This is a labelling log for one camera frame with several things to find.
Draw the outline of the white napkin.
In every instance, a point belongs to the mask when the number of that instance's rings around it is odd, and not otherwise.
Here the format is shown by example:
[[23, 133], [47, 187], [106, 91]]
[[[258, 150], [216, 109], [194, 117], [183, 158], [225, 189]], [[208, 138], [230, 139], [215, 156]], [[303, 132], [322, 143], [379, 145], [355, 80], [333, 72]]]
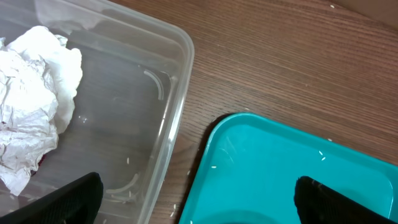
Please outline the white napkin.
[[28, 62], [43, 62], [43, 78], [58, 101], [53, 117], [59, 134], [66, 131], [75, 110], [74, 97], [81, 82], [82, 54], [78, 48], [67, 48], [68, 39], [53, 34], [44, 26], [35, 26], [6, 45]]
[[58, 101], [43, 72], [43, 62], [28, 62], [1, 46], [1, 180], [15, 196], [58, 142], [53, 121]]

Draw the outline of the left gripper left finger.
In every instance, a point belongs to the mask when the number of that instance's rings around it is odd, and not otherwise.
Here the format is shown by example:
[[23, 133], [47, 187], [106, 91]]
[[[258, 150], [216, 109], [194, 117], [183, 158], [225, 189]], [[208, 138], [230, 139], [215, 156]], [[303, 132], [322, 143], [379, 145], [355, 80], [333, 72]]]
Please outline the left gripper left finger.
[[93, 224], [103, 199], [103, 183], [96, 172], [1, 217], [1, 224]]

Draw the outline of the red snack wrapper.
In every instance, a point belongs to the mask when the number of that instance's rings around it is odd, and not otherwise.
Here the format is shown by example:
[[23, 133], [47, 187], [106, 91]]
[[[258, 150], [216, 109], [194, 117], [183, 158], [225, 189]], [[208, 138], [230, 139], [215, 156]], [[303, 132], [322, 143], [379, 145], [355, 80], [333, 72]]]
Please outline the red snack wrapper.
[[[44, 154], [44, 155], [41, 157], [40, 161], [38, 162], [38, 167], [40, 167], [40, 166], [42, 165], [42, 163], [43, 163], [43, 161], [45, 160], [45, 158], [46, 158], [46, 154]], [[36, 170], [31, 170], [31, 171], [30, 171], [30, 176], [32, 177], [32, 176], [36, 175], [36, 173], [37, 173]]]

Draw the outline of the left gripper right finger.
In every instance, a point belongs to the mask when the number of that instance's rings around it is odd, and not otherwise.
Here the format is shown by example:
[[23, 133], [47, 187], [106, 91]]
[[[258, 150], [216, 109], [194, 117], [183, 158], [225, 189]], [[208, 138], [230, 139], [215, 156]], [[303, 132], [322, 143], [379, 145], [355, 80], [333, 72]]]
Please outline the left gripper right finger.
[[296, 181], [294, 204], [302, 224], [396, 224], [308, 176]]

